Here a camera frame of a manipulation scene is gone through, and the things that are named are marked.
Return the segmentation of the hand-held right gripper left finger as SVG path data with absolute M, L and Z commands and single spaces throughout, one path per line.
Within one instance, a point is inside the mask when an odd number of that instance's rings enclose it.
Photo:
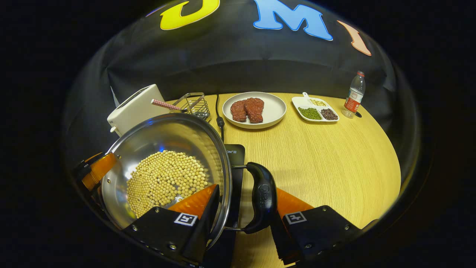
M 219 205 L 214 184 L 182 200 L 176 210 L 153 207 L 123 233 L 160 257 L 197 266 L 203 259 Z

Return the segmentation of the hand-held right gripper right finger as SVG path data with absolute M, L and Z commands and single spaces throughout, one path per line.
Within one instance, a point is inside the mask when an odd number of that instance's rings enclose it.
M 313 207 L 277 190 L 277 213 L 270 225 L 278 257 L 285 265 L 314 262 L 352 242 L 361 229 L 328 205 Z

